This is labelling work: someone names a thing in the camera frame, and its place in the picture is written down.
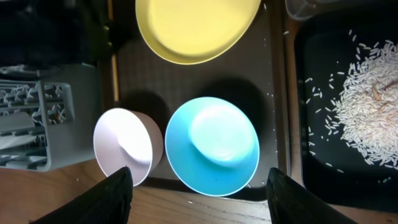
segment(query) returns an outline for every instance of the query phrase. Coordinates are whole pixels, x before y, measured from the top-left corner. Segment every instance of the wooden table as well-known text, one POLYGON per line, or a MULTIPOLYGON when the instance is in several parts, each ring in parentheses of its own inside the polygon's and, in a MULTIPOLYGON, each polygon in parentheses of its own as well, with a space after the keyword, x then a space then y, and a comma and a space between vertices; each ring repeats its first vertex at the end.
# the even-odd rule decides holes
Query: wooden table
MULTIPOLYGON (((298 22, 284 17, 289 96, 292 177, 301 181, 299 115, 295 81, 294 36, 298 22)), ((103 180, 95 160, 51 172, 0 169, 0 223, 28 223, 55 210, 103 180)), ((359 223, 398 223, 398 215, 333 206, 359 223)), ((266 203, 244 203, 138 187, 129 223, 271 223, 266 203)))

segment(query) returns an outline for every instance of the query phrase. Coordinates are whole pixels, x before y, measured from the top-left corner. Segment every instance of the black tray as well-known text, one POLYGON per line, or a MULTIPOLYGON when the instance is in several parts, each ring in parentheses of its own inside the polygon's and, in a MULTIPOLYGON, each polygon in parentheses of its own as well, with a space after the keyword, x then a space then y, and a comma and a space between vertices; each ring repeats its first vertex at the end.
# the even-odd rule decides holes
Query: black tray
POLYGON ((367 165, 356 149, 348 148, 345 141, 340 140, 342 126, 339 134, 331 136, 324 127, 325 107, 332 109, 330 100, 333 97, 340 99, 338 94, 343 90, 345 75, 336 73, 347 74, 349 64, 357 61, 358 43, 373 47, 377 41, 380 41, 379 46, 383 46, 384 40, 398 40, 397 8, 398 2, 379 2, 315 16, 296 36, 303 184, 327 203, 398 212, 398 170, 367 165), (355 43, 353 35, 348 35, 350 29, 357 35, 355 43), (331 73, 335 79, 334 90, 328 86, 331 73), (305 83, 310 77, 313 81, 305 83), (322 99, 312 97, 314 85, 321 89, 322 99), (311 102, 306 105, 307 98, 311 98, 311 102), (319 108, 322 108, 321 112, 315 114, 319 108), (308 126, 315 133, 313 136, 308 136, 308 126), (309 140, 315 146, 308 146, 309 140), (383 184, 382 181, 388 177, 391 180, 383 184))
MULTIPOLYGON (((232 48, 198 65, 177 65, 158 57, 139 33, 134 1, 114 0, 113 6, 115 22, 133 34, 117 55, 120 106, 148 114, 164 135, 174 111, 192 98, 217 96, 234 103, 257 131, 261 158, 250 184, 228 198, 266 200, 269 169, 278 167, 290 175, 280 1, 262 2, 251 27, 232 48)), ((103 91, 109 92, 111 67, 102 63, 100 69, 107 75, 103 91)), ((110 100, 104 94, 106 108, 110 100)), ((165 154, 142 185, 194 193, 179 181, 165 154)))

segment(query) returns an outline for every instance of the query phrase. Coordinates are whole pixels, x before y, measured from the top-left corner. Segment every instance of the blue bowl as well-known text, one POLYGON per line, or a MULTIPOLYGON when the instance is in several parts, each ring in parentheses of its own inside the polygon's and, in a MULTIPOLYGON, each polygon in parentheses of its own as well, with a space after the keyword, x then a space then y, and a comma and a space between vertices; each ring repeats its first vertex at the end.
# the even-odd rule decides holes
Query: blue bowl
POLYGON ((190 100, 173 114, 165 149, 179 179, 192 190, 213 197, 245 187, 256 172, 260 153, 256 131, 247 116, 235 105, 213 97, 190 100), (204 125, 196 128, 197 123, 204 125))

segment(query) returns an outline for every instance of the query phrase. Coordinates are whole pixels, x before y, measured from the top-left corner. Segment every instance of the pile of rice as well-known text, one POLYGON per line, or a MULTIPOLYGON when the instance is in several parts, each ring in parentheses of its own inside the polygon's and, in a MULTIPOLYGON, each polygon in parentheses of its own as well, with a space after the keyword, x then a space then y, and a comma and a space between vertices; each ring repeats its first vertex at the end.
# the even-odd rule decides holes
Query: pile of rice
POLYGON ((370 165, 398 169, 398 55, 390 40, 352 63, 333 111, 344 124, 342 139, 370 165))

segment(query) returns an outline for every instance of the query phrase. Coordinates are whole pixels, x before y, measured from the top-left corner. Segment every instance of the gray dish rack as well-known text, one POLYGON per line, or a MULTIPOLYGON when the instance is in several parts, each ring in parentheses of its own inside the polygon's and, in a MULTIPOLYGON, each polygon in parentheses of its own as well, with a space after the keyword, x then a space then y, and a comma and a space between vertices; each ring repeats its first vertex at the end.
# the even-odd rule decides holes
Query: gray dish rack
POLYGON ((25 112, 35 124, 0 132, 0 138, 36 137, 28 144, 0 149, 0 167, 48 171, 94 159, 93 132, 102 112, 97 69, 67 65, 37 74, 44 78, 0 80, 0 116, 25 112))

